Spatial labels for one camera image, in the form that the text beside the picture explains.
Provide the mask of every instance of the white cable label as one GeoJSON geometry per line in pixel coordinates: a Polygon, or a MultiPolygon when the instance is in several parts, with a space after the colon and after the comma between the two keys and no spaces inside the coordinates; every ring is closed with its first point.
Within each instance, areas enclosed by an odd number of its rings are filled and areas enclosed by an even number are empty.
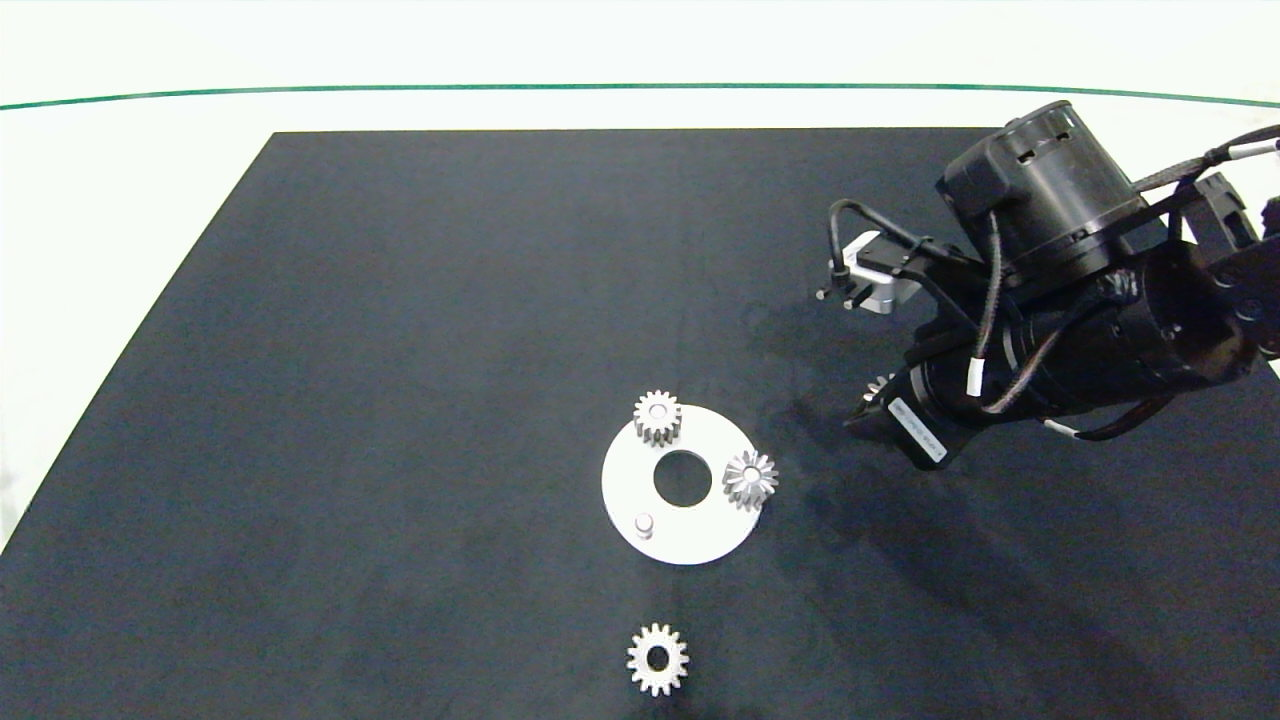
{"type": "Polygon", "coordinates": [[[969,359],[969,378],[964,386],[964,391],[969,393],[969,397],[982,397],[982,370],[986,365],[986,357],[969,359]]]}
{"type": "Polygon", "coordinates": [[[1233,160],[1239,160],[1240,158],[1252,158],[1254,155],[1266,155],[1267,152],[1280,152],[1280,140],[1263,140],[1262,142],[1247,142],[1244,145],[1235,145],[1226,149],[1226,156],[1233,160]]]}
{"type": "Polygon", "coordinates": [[[947,456],[947,448],[938,441],[938,437],[933,434],[933,430],[931,430],[919,416],[916,416],[910,405],[902,402],[901,397],[895,397],[888,404],[888,411],[897,418],[897,423],[911,434],[915,443],[919,445],[934,462],[941,462],[942,459],[947,456]]]}

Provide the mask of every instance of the white circular plate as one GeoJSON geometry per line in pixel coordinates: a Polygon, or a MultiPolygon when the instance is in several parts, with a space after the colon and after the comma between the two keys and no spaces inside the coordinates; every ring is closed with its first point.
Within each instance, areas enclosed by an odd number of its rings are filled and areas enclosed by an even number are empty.
{"type": "Polygon", "coordinates": [[[723,415],[684,405],[680,434],[663,447],[646,445],[627,423],[604,456],[600,489],[618,533],[640,552],[672,565],[723,557],[751,534],[759,510],[740,509],[722,483],[730,457],[755,451],[746,434],[723,415]],[[653,471],[663,456],[685,451],[707,462],[712,489],[698,505],[678,507],[662,498],[653,471]]]}

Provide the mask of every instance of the black motor housing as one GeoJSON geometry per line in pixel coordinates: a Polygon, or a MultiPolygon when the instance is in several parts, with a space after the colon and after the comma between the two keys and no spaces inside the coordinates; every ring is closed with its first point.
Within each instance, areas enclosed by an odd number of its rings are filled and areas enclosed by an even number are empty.
{"type": "Polygon", "coordinates": [[[988,261],[987,215],[998,213],[1006,286],[1024,300],[1165,240],[1149,225],[1102,232],[1147,202],[1065,100],[979,141],[947,165],[937,190],[988,261]]]}

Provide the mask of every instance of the bevel gear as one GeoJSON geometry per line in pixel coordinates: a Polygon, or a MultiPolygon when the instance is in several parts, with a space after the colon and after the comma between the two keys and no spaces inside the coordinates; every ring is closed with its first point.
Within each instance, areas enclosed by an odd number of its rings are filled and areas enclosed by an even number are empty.
{"type": "Polygon", "coordinates": [[[684,409],[669,392],[655,389],[640,396],[632,420],[636,436],[644,442],[662,447],[680,436],[684,409]]]}
{"type": "Polygon", "coordinates": [[[627,667],[632,670],[631,682],[640,683],[640,692],[649,692],[653,697],[658,693],[671,694],[671,688],[680,687],[680,679],[689,676],[685,664],[689,656],[685,655],[687,643],[680,642],[680,633],[672,633],[671,625],[640,628],[639,635],[631,635],[631,647],[627,648],[627,667]],[[649,665],[649,651],[660,647],[667,652],[667,664],[662,667],[649,665]]]}
{"type": "Polygon", "coordinates": [[[778,471],[768,455],[754,450],[735,455],[724,469],[724,495],[745,510],[759,510],[777,487],[778,471]]]}
{"type": "Polygon", "coordinates": [[[884,389],[884,386],[893,379],[893,373],[890,373],[886,378],[884,375],[877,375],[874,382],[867,383],[867,392],[863,393],[863,402],[870,402],[876,400],[879,391],[884,389]]]}

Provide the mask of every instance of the black cable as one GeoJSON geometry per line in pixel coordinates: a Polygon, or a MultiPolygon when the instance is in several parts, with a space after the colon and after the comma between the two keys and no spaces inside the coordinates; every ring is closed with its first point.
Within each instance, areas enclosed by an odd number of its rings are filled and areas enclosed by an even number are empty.
{"type": "Polygon", "coordinates": [[[1138,192],[1147,192],[1148,190],[1156,190],[1157,187],[1164,187],[1171,182],[1180,181],[1190,174],[1198,176],[1215,165],[1220,165],[1230,160],[1230,150],[1233,146],[1275,138],[1280,138],[1280,126],[1267,126],[1265,128],[1249,131],[1239,137],[1234,137],[1224,142],[1222,145],[1219,145],[1217,147],[1211,147],[1199,158],[1183,160],[1181,163],[1170,165],[1158,173],[1152,173],[1133,183],[1133,188],[1138,192]]]}
{"type": "Polygon", "coordinates": [[[840,210],[841,202],[849,202],[847,200],[837,200],[832,202],[831,209],[827,211],[827,240],[831,242],[831,274],[832,275],[847,275],[849,264],[845,263],[845,250],[840,246],[840,210]]]}
{"type": "Polygon", "coordinates": [[[1156,413],[1164,410],[1172,398],[1174,396],[1171,395],[1164,395],[1143,400],[1138,405],[1130,407],[1128,413],[1120,415],[1116,420],[1107,423],[1096,430],[1078,430],[1074,437],[1076,439],[1087,439],[1089,442],[1102,442],[1117,438],[1149,420],[1156,415],[1156,413]]]}
{"type": "Polygon", "coordinates": [[[840,215],[841,210],[851,210],[861,215],[872,224],[884,231],[884,236],[891,242],[893,242],[899,247],[902,247],[904,250],[909,250],[911,252],[919,251],[937,260],[946,260],[946,261],[956,260],[947,251],[934,245],[931,245],[923,237],[908,229],[904,229],[901,225],[886,218],[884,215],[881,215],[874,209],[868,208],[867,205],[863,205],[861,202],[856,202],[854,200],[842,199],[832,202],[831,209],[827,211],[831,219],[827,234],[827,238],[831,241],[831,261],[837,269],[838,268],[847,269],[847,265],[845,265],[844,249],[840,247],[840,227],[837,217],[840,215]]]}
{"type": "Polygon", "coordinates": [[[1048,336],[1039,343],[1032,356],[1027,359],[1018,375],[1014,378],[1012,384],[1000,396],[998,400],[991,405],[983,405],[982,411],[991,415],[1000,415],[1023,395],[1027,386],[1032,382],[1036,372],[1048,357],[1050,351],[1061,340],[1062,333],[1074,325],[1076,322],[1084,319],[1094,310],[1098,310],[1103,305],[1128,305],[1134,302],[1139,296],[1138,279],[1133,270],[1115,270],[1106,275],[1098,278],[1098,282],[1092,284],[1087,292],[1075,299],[1071,307],[1068,309],[1062,322],[1050,332],[1048,336]]]}
{"type": "Polygon", "coordinates": [[[1005,279],[1004,263],[1000,256],[1000,225],[996,220],[996,211],[989,213],[991,218],[991,282],[987,284],[987,301],[982,306],[982,323],[978,325],[978,342],[974,345],[973,356],[982,360],[987,356],[987,346],[991,343],[991,332],[996,327],[996,309],[1000,306],[1000,287],[1005,279]]]}
{"type": "Polygon", "coordinates": [[[983,413],[1000,415],[1005,410],[1009,410],[1009,406],[1021,397],[1023,391],[1027,389],[1027,386],[1032,382],[1032,377],[1036,375],[1036,370],[1039,370],[1044,359],[1048,357],[1050,351],[1053,350],[1053,346],[1057,345],[1059,340],[1061,340],[1062,331],[1066,329],[1068,324],[1070,324],[1070,322],[1059,325],[1053,332],[1048,333],[1044,342],[1039,343],[1036,352],[1033,352],[1032,356],[1027,359],[1027,363],[1023,364],[1021,370],[1018,372],[1018,377],[1014,379],[1014,383],[1009,386],[1009,389],[1006,389],[1005,393],[991,405],[983,405],[983,413]]]}

